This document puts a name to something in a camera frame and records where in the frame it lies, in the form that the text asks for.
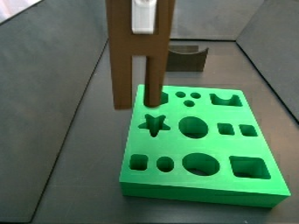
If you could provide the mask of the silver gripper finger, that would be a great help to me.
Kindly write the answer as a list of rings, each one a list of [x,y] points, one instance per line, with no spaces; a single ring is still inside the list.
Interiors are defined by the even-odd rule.
[[[157,0],[132,0],[132,33],[154,33],[154,14]]]

